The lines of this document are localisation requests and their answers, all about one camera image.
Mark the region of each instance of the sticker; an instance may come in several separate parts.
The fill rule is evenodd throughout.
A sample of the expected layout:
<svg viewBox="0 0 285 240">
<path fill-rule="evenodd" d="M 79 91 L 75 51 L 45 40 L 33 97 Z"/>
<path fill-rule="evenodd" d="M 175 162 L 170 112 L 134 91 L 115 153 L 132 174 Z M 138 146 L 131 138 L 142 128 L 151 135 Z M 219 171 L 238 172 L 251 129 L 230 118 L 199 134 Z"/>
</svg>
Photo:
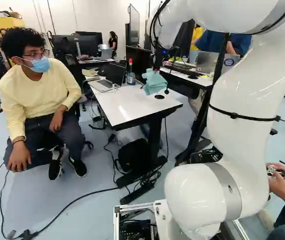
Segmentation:
<svg viewBox="0 0 285 240">
<path fill-rule="evenodd" d="M 232 65 L 235 64 L 235 61 L 234 61 L 233 59 L 231 59 L 231 58 L 227 58 L 227 59 L 223 62 L 223 64 L 225 64 L 225 66 L 227 66 L 227 67 L 230 67 L 230 66 L 232 66 Z"/>
</svg>

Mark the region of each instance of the black bag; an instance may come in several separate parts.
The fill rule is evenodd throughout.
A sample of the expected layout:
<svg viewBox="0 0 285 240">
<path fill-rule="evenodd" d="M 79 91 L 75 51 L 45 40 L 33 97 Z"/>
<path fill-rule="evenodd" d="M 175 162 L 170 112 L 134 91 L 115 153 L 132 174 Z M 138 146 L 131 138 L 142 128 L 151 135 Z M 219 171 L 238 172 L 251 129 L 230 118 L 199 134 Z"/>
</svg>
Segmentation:
<svg viewBox="0 0 285 240">
<path fill-rule="evenodd" d="M 144 138 L 140 138 L 119 149 L 116 162 L 126 173 L 143 172 L 150 168 L 149 156 L 148 143 Z"/>
</svg>

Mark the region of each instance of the blue face mask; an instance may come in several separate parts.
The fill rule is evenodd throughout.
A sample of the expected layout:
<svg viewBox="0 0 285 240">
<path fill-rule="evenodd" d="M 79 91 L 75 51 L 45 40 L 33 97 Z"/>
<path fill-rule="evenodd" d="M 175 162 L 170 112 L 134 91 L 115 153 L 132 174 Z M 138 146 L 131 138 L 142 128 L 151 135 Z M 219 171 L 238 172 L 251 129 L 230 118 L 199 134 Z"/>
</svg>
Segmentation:
<svg viewBox="0 0 285 240">
<path fill-rule="evenodd" d="M 39 60 L 31 60 L 30 62 L 32 62 L 33 67 L 30 66 L 26 66 L 28 68 L 30 68 L 31 70 L 33 70 L 36 73 L 45 73 L 49 70 L 49 68 L 51 67 L 48 57 L 43 56 L 41 59 Z"/>
</svg>

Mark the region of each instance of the white robotic arm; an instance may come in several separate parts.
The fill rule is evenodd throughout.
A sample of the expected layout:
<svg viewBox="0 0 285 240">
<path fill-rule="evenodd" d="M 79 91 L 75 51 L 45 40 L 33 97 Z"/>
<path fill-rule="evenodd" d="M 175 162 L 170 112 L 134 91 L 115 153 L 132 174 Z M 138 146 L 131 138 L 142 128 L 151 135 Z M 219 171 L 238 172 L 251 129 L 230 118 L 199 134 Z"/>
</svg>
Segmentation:
<svg viewBox="0 0 285 240">
<path fill-rule="evenodd" d="M 208 133 L 222 159 L 175 167 L 165 180 L 175 221 L 190 239 L 206 240 L 221 222 L 259 212 L 268 198 L 264 154 L 273 122 L 262 119 L 276 116 L 285 94 L 285 0 L 166 3 L 154 21 L 155 35 L 165 48 L 190 19 L 213 31 L 258 34 L 242 61 L 218 79 L 210 99 L 218 110 L 258 120 L 233 119 L 209 108 Z"/>
</svg>

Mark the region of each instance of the floor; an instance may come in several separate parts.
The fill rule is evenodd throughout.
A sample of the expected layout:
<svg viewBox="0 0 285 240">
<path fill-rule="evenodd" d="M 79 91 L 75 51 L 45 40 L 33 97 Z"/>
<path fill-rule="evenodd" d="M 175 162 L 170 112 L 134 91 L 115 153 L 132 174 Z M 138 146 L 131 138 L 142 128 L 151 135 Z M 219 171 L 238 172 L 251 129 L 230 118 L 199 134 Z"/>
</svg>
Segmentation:
<svg viewBox="0 0 285 240">
<path fill-rule="evenodd" d="M 167 117 L 167 133 L 169 145 L 169 161 L 161 170 L 161 177 L 155 188 L 138 198 L 133 204 L 153 202 L 163 199 L 164 179 L 166 174 L 174 167 L 175 156 L 187 146 L 194 119 L 188 105 L 187 98 L 171 91 L 170 95 L 183 103 L 183 107 Z M 9 173 L 3 191 L 4 230 L 8 234 L 12 229 L 22 232 L 30 229 L 32 232 L 45 226 L 70 201 L 90 192 L 113 188 L 113 165 L 111 156 L 103 150 L 107 143 L 109 132 L 91 130 L 88 124 L 93 124 L 91 106 L 87 104 L 87 111 L 81 112 L 80 125 L 86 138 L 93 142 L 95 148 L 83 151 L 83 160 L 88 167 L 88 175 L 79 179 L 72 169 L 64 164 L 66 173 L 54 182 L 47 177 L 46 166 L 35 168 L 23 173 Z M 278 113 L 285 120 L 285 98 Z M 266 149 L 266 162 L 285 162 L 285 122 L 276 122 L 274 128 L 278 134 L 270 136 Z M 126 144 L 143 135 L 138 127 L 117 132 L 118 139 Z M 0 114 L 0 164 L 6 148 L 6 121 L 4 114 Z M 165 143 L 165 131 L 161 134 Z M 109 147 L 113 155 L 117 156 L 119 146 L 112 144 Z M 6 170 L 0 170 L 0 190 L 4 184 Z M 77 239 L 77 240 L 112 240 L 113 239 L 113 207 L 119 205 L 119 200 L 127 195 L 127 190 L 120 189 L 99 193 L 80 200 L 68 208 L 48 229 L 42 232 L 37 239 Z M 284 202 L 271 196 L 266 206 L 270 215 L 276 219 Z M 264 240 L 266 232 L 259 220 L 250 217 L 241 220 L 251 240 Z"/>
</svg>

